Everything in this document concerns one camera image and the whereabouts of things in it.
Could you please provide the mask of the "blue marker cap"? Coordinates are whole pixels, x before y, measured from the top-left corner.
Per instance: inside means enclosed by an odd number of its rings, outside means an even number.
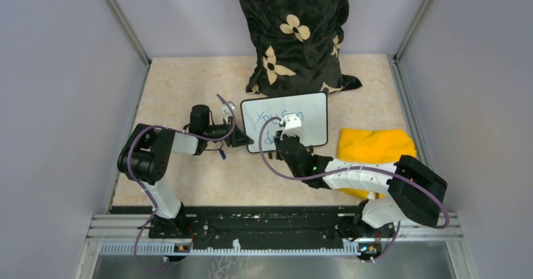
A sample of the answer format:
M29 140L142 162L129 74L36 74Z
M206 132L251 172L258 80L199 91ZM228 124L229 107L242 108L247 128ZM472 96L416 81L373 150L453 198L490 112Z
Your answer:
M224 150L220 149L220 150L218 150L218 152L219 152L221 158L222 158L223 160L225 160L225 159L226 159L226 154L225 154Z

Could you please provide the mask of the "white whiteboard black frame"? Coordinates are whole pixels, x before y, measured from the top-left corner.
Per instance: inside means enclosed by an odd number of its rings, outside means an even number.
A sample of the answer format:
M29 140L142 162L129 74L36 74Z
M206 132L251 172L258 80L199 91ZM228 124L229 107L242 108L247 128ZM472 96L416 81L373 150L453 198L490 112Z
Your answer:
M241 115L244 131L253 140L246 149L258 153L259 145L263 151L275 149L274 137L281 130L278 121L289 114L296 114L303 125L299 134L300 142L309 146L324 146L328 142L327 95L323 92L298 96L250 99L241 102Z

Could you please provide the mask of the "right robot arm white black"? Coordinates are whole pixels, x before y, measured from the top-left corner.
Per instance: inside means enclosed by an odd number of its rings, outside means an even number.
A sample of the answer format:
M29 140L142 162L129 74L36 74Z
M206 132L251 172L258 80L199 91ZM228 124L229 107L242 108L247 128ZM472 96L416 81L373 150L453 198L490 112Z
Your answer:
M292 180L314 189L363 189L380 194L378 199L366 200L354 219L354 229L361 236L371 236L386 224L406 219L438 229L449 224L448 216L444 224L439 223L439 216L445 213L447 182L413 156L369 165L316 155L298 136L281 131L274 142L276 157L287 164Z

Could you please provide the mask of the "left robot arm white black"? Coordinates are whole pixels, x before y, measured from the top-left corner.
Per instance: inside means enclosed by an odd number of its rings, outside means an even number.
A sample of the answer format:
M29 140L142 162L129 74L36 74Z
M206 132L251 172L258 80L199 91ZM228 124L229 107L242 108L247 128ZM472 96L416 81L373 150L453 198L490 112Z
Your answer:
M180 131L147 124L135 127L118 156L117 168L142 188L152 204L150 238L181 238L189 231L185 207L165 178L172 153L199 156L209 143L223 142L230 148L254 143L238 128L234 108L232 102L223 104L221 124L213 121L209 106L198 104Z

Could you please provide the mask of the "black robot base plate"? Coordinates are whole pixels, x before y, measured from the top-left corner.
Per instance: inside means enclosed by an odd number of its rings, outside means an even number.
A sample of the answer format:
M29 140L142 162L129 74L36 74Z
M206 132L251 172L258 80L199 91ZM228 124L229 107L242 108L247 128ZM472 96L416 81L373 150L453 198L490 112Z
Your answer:
M179 252L207 249L340 249L344 241L391 238L393 224L378 229L360 220L351 206L205 206L185 207L176 221L152 220L151 239L184 238Z

